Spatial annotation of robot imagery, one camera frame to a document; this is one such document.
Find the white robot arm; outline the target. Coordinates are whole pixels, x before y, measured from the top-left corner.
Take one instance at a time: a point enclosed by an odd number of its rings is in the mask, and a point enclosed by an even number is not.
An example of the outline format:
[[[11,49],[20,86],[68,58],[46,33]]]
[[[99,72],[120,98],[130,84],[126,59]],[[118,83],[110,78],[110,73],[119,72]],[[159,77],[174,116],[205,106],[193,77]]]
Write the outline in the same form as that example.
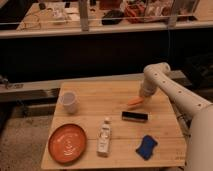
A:
[[[139,96],[150,97],[160,88],[192,117],[184,171],[213,171],[213,103],[170,79],[170,71],[166,62],[147,65]]]

